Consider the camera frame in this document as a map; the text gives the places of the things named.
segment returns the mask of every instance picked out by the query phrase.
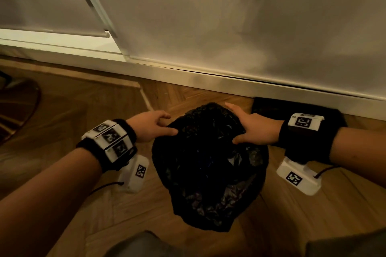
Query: plastic bag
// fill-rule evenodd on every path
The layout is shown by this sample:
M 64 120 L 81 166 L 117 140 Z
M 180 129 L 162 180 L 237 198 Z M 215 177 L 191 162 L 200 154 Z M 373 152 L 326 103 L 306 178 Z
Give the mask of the plastic bag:
M 178 135 L 154 141 L 152 159 L 176 215 L 202 230 L 227 232 L 260 193 L 267 146 L 234 145 L 245 132 L 228 109 L 209 103 L 169 124 Z

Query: right hand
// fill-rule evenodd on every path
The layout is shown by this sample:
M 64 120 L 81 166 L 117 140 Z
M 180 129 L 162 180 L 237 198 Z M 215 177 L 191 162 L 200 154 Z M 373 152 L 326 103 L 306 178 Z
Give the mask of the right hand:
M 239 118 L 245 129 L 244 134 L 233 138 L 234 144 L 254 143 L 257 145 L 274 144 L 279 141 L 281 125 L 284 121 L 274 120 L 259 114 L 247 114 L 239 106 L 225 103 Z

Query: black object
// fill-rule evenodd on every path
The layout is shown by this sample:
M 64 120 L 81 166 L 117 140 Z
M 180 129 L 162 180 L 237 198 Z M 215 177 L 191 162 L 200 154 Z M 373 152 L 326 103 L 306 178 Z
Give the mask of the black object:
M 119 151 L 114 150 L 118 156 L 118 159 L 115 162 L 110 162 L 105 151 L 91 138 L 84 138 L 76 145 L 76 147 L 84 148 L 94 155 L 99 161 L 103 173 L 114 170 L 119 171 L 124 166 L 127 166 L 131 158 L 137 153 L 137 147 L 134 145 L 137 140 L 137 135 L 133 128 L 131 128 L 131 126 L 123 119 L 114 119 L 112 121 L 118 123 L 126 131 L 127 136 L 133 144 L 133 147 L 128 152 L 123 153 L 123 155 L 120 155 Z
M 343 114 L 338 109 L 311 104 L 255 98 L 252 112 L 268 118 L 284 120 L 276 146 L 285 148 L 285 155 L 300 164 L 306 164 L 309 160 L 331 164 L 329 155 L 334 137 L 339 128 L 347 127 Z M 304 128 L 292 127 L 291 129 L 287 124 L 294 113 L 320 115 L 325 120 L 321 122 L 317 132 Z
M 229 231 L 263 187 L 267 146 L 234 145 L 232 139 L 245 130 L 236 115 L 215 103 L 168 127 L 178 135 L 156 138 L 152 158 L 174 213 L 202 230 Z
M 39 85 L 0 71 L 0 145 L 31 118 L 40 102 Z

